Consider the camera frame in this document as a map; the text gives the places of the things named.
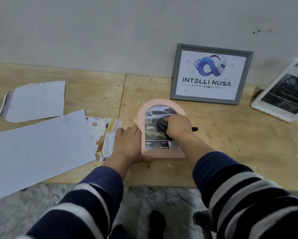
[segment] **gray wall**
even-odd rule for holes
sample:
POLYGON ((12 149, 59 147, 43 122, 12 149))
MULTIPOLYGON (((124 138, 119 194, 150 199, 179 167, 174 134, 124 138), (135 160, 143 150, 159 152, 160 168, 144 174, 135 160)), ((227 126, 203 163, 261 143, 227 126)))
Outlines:
POLYGON ((177 43, 254 51, 266 85, 298 57, 298 0, 0 0, 0 62, 170 77, 177 43))

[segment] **striped sleeve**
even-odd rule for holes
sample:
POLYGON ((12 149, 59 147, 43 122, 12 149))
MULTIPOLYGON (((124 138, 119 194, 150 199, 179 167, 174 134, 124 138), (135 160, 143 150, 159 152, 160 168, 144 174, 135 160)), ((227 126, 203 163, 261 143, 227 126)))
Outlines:
POLYGON ((193 179, 217 238, 294 238, 298 198, 221 152, 200 158, 193 179))
POLYGON ((108 167, 96 168, 20 239, 107 238, 122 197, 121 176, 108 167))

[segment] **wooden table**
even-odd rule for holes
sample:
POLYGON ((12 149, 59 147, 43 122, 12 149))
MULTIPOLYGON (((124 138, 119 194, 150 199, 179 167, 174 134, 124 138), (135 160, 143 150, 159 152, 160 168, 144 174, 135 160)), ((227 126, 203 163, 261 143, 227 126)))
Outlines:
MULTIPOLYGON (((138 110, 146 101, 168 99, 171 83, 170 78, 0 64, 0 106, 8 91, 24 84, 52 80, 66 81, 65 114, 85 109, 89 116, 119 117, 123 127, 137 123, 138 110)), ((247 85, 238 106, 175 102, 184 109, 193 126, 199 127, 196 134, 212 147, 283 188, 298 191, 298 121, 286 123, 252 109, 249 104, 255 89, 247 85)), ((9 123, 0 117, 0 132, 39 121, 9 123)), ((93 161, 46 182, 77 183, 100 164, 93 161)), ((124 183, 125 186, 195 187, 185 160, 133 165, 124 183)))

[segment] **navy blue cuff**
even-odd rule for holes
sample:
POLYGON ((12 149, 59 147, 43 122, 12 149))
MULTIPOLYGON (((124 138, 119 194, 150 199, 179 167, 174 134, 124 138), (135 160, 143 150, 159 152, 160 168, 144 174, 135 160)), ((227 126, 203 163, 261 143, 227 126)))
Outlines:
POLYGON ((239 164, 237 161, 229 157, 223 152, 210 152, 204 155, 196 163, 192 177, 200 192, 204 189, 208 181, 221 169, 239 164))
POLYGON ((100 166, 79 182, 79 184, 82 183, 100 186, 111 197, 117 213, 123 199, 123 179, 117 171, 100 166))

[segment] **person's left hand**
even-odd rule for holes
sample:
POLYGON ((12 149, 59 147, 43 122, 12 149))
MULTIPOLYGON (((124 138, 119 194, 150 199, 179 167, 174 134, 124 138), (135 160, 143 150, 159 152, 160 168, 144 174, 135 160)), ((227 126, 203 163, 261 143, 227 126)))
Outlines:
POLYGON ((141 130, 137 125, 126 130, 118 128, 115 135, 114 150, 111 156, 121 157, 134 164, 138 162, 150 162, 151 157, 141 154, 141 130))

